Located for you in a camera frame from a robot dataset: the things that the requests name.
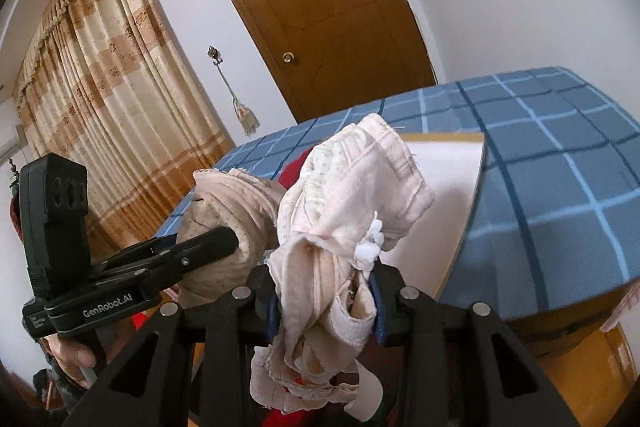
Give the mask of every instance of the white garment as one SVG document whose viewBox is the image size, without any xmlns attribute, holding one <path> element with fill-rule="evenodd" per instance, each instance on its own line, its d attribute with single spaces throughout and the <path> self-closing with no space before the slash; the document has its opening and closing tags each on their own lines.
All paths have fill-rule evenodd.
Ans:
<svg viewBox="0 0 640 427">
<path fill-rule="evenodd" d="M 277 245 L 275 220 L 285 189 L 241 169 L 195 171 L 195 192 L 178 230 L 177 242 L 215 227 L 229 227 L 238 248 L 229 257 L 188 272 L 180 282 L 183 307 L 211 302 L 244 284 L 249 272 Z"/>
<path fill-rule="evenodd" d="M 433 198 L 409 149 L 377 114 L 313 149 L 280 203 L 280 247 L 269 268 L 282 325 L 272 346 L 255 349 L 254 400 L 293 412 L 356 398 L 357 385 L 330 379 L 358 370 L 376 317 L 368 272 L 380 247 L 393 248 Z"/>
</svg>

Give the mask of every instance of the hand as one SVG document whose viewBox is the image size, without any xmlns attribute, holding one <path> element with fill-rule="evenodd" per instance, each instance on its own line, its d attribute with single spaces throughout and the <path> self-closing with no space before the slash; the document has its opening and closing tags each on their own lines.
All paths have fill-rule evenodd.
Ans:
<svg viewBox="0 0 640 427">
<path fill-rule="evenodd" d="M 111 360 L 116 357 L 136 332 L 130 317 L 115 323 L 113 327 L 115 329 L 114 342 L 106 353 L 107 363 L 111 363 Z M 91 349 L 73 339 L 61 339 L 57 333 L 49 335 L 42 341 L 47 352 L 58 361 L 62 371 L 79 385 L 89 389 L 89 383 L 84 379 L 80 368 L 94 367 L 96 360 Z"/>
</svg>

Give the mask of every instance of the patterned curtain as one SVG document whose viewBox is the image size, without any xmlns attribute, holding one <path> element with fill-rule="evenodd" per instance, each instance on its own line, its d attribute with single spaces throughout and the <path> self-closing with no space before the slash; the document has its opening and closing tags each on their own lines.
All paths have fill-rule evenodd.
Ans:
<svg viewBox="0 0 640 427">
<path fill-rule="evenodd" d="M 88 170 L 95 257 L 154 235 L 231 146 L 151 0 L 66 0 L 14 100 L 36 156 Z"/>
</svg>

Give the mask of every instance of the door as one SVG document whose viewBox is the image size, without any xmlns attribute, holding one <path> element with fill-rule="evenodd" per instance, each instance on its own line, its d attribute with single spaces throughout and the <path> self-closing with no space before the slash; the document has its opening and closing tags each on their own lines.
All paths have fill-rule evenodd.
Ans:
<svg viewBox="0 0 640 427">
<path fill-rule="evenodd" d="M 433 86 L 407 0 L 233 0 L 298 121 Z"/>
</svg>

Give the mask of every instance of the checkered cloth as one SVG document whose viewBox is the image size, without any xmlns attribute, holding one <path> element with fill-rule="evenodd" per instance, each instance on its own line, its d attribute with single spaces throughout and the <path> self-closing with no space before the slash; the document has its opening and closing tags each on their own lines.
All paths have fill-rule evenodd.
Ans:
<svg viewBox="0 0 640 427">
<path fill-rule="evenodd" d="M 485 133 L 479 194 L 441 302 L 484 301 L 514 319 L 640 276 L 639 125 L 564 68 L 473 78 L 358 105 L 246 143 L 216 167 L 274 179 L 304 150 L 372 111 L 399 133 Z M 158 235 L 177 230 L 190 198 Z"/>
</svg>

